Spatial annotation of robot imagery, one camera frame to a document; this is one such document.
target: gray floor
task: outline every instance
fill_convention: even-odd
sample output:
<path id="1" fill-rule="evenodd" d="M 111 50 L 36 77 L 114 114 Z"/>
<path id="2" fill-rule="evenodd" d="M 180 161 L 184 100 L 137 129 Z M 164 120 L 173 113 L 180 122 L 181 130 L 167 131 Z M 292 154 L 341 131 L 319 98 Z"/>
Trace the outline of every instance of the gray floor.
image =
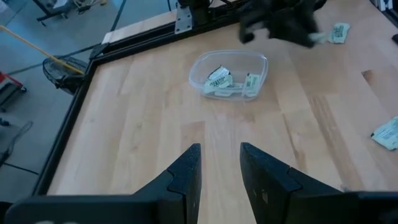
<path id="1" fill-rule="evenodd" d="M 94 6 L 82 15 L 68 13 L 68 19 L 54 17 L 37 22 L 43 12 L 31 0 L 9 0 L 10 8 L 1 13 L 0 23 L 13 32 L 53 55 L 65 55 L 102 41 L 109 32 L 123 0 L 108 0 L 105 6 Z M 127 0 L 117 28 L 156 16 L 168 11 L 166 0 Z M 88 62 L 90 50 L 73 57 Z M 12 76 L 22 82 L 27 93 L 18 96 L 0 117 L 13 127 L 0 126 L 0 141 L 11 138 L 11 129 L 26 122 L 34 125 L 16 144 L 7 163 L 40 172 L 72 96 L 56 89 L 44 76 L 40 63 L 45 56 L 26 46 L 5 32 L 0 32 L 0 71 L 12 73 L 22 68 L 38 65 Z M 10 166 L 0 167 L 0 201 L 15 202 L 26 197 L 37 180 L 35 174 Z"/>

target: wooden table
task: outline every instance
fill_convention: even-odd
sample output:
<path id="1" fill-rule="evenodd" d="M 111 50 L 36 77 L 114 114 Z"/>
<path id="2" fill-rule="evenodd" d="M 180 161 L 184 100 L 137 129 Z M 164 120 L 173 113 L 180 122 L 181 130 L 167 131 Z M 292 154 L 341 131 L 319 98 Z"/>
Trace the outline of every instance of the wooden table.
<path id="1" fill-rule="evenodd" d="M 48 194 L 133 194 L 199 142 L 199 223 L 255 223 L 239 167 L 243 141 L 338 189 L 398 190 L 398 154 L 369 137 L 398 115 L 397 29 L 363 0 L 329 0 L 317 19 L 325 32 L 350 23 L 346 43 L 304 49 L 263 31 L 242 45 L 233 25 L 100 66 Z M 172 20 L 169 12 L 104 41 Z M 212 100 L 189 85 L 195 59 L 221 49 L 268 58 L 256 100 Z"/>

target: plastic bowl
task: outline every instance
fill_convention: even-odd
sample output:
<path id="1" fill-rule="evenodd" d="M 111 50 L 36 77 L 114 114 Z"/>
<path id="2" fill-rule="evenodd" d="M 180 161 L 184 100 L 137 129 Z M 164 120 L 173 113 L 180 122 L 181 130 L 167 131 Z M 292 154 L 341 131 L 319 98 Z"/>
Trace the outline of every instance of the plastic bowl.
<path id="1" fill-rule="evenodd" d="M 209 75 L 220 66 L 231 72 L 233 83 L 240 83 L 243 87 L 224 95 L 218 91 L 211 93 L 204 91 L 204 84 L 208 81 Z M 251 94 L 248 94 L 245 85 L 248 73 L 259 75 L 256 90 L 253 92 L 252 89 Z M 244 50 L 219 50 L 207 52 L 195 61 L 189 73 L 189 83 L 206 97 L 229 101 L 248 101 L 258 96 L 267 73 L 268 61 L 261 53 Z"/>

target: red object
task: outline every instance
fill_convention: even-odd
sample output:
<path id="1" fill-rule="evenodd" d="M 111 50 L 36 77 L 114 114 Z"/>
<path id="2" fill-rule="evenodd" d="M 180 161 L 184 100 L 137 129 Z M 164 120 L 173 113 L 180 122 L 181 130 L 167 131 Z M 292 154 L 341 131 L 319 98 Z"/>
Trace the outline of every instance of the red object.
<path id="1" fill-rule="evenodd" d="M 23 84 L 20 83 L 18 80 L 16 80 L 15 78 L 12 78 L 11 76 L 0 72 L 0 83 L 2 83 L 6 78 L 10 79 L 13 83 L 15 83 L 17 86 L 19 86 L 20 88 L 23 87 Z"/>

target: wood grain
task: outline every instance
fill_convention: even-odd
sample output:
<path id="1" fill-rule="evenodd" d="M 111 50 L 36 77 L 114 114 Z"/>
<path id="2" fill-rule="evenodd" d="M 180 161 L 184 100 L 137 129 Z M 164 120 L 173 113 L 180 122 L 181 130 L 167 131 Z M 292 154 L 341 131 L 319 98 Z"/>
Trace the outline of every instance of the wood grain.
<path id="1" fill-rule="evenodd" d="M 369 138 L 398 115 L 396 28 L 361 0 L 329 0 L 317 18 L 326 32 L 335 22 L 350 23 L 346 43 L 304 49 L 259 31 L 242 45 L 233 25 L 100 66 L 49 194 L 133 194 L 199 142 L 199 223 L 255 223 L 239 167 L 243 141 L 338 189 L 398 190 L 398 154 Z M 256 100 L 211 100 L 189 85 L 195 59 L 220 49 L 268 58 Z"/>

